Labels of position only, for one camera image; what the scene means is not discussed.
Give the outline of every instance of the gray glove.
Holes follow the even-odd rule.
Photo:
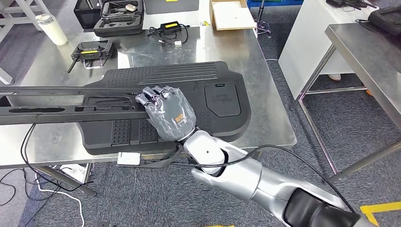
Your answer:
[[[195,130],[195,112],[179,88],[146,87],[135,100],[145,107],[161,138],[180,141]]]

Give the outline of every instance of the open equipment case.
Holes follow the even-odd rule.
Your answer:
[[[135,11],[128,11],[125,8],[128,4],[135,6]],[[106,0],[93,31],[99,37],[139,34],[142,32],[143,15],[142,0]]]

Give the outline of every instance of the robotic arm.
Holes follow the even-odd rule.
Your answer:
[[[256,202],[287,227],[375,226],[345,211],[339,197],[309,182],[275,173],[253,158],[224,166],[248,153],[198,130],[195,113],[179,88],[146,87],[135,100],[144,105],[159,135],[181,143],[201,166],[201,170],[191,170],[199,182]]]

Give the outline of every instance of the stainless steel table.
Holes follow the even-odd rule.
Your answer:
[[[64,46],[46,41],[31,69],[22,81],[23,86],[83,86],[100,80],[109,69],[168,65],[205,61],[225,61],[230,70],[243,75],[252,116],[245,134],[232,144],[251,149],[262,144],[287,148],[296,138],[281,102],[270,71],[266,65],[253,30],[214,31],[212,27],[191,27],[189,39],[182,46],[161,46],[157,39],[140,35],[111,37],[118,47],[117,57],[108,60],[103,68],[85,69],[77,63],[70,74],[67,69],[70,54],[80,42],[99,40],[94,33],[70,35]],[[80,104],[82,97],[35,99],[16,98],[13,104]],[[26,166],[19,149],[30,125],[0,126],[0,168]],[[160,158],[165,152],[143,152],[142,158]],[[82,145],[75,123],[39,124],[27,146],[33,166],[68,163],[112,162],[117,154],[93,156]]]
[[[399,39],[392,39],[368,31],[358,23],[329,25],[325,32],[331,40],[332,45],[293,103],[292,108],[294,109],[297,103],[300,104],[334,172],[334,176],[330,180],[335,181],[388,154],[400,150],[401,138],[355,162],[342,171],[338,171],[311,116],[303,104],[303,98],[305,95],[311,94],[369,89],[379,105],[386,111],[398,128],[401,129],[401,42]],[[344,57],[365,87],[310,91],[309,89],[316,81],[320,71],[336,49]]]

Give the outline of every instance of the power adapter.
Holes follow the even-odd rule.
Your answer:
[[[181,32],[181,25],[178,23],[178,21],[174,21],[170,23],[161,24],[160,29],[162,34],[168,35],[171,33]]]

